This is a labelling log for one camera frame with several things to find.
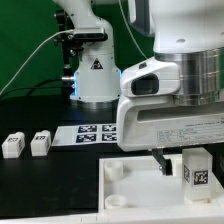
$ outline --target metal cylinder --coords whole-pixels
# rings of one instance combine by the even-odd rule
[[[224,48],[184,54],[155,53],[155,59],[179,66],[181,87],[173,94],[176,105],[204,105],[219,99],[219,91],[224,88]]]

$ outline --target black tabletop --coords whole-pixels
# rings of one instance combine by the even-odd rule
[[[51,147],[47,157],[31,156],[36,132],[58,126],[115,123],[116,109],[91,111],[71,106],[60,96],[18,97],[0,102],[0,143],[25,134],[19,159],[5,160],[0,150],[0,218],[41,217],[98,212],[99,159],[142,156],[116,144]]]

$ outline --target blue light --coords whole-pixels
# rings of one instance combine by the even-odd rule
[[[122,71],[121,71],[121,70],[119,70],[119,76],[120,76],[120,78],[121,78],[121,76],[122,76]]]
[[[77,81],[76,81],[76,76],[77,76],[77,74],[76,74],[76,72],[74,73],[74,89],[75,89],[75,91],[74,91],[74,96],[77,96]]]

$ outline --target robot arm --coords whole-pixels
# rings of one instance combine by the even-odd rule
[[[92,11],[92,4],[112,4],[108,0],[54,0],[74,25],[72,39],[82,42],[79,68],[74,74],[73,103],[89,109],[112,107],[120,95],[120,70],[114,62],[113,28]]]
[[[155,32],[155,57],[123,73],[118,145],[134,151],[223,142],[224,128],[215,124],[224,116],[224,1],[129,4],[134,26]],[[138,4],[150,7],[144,7],[144,15],[154,31],[144,29]],[[171,83],[176,83],[173,91]]]

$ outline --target small white cube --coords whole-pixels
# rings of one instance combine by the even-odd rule
[[[30,143],[32,156],[47,156],[51,146],[49,131],[37,132]]]
[[[25,147],[25,135],[22,132],[10,134],[2,144],[5,159],[18,158]]]
[[[212,188],[212,156],[204,148],[183,150],[183,190],[191,201],[209,200]]]

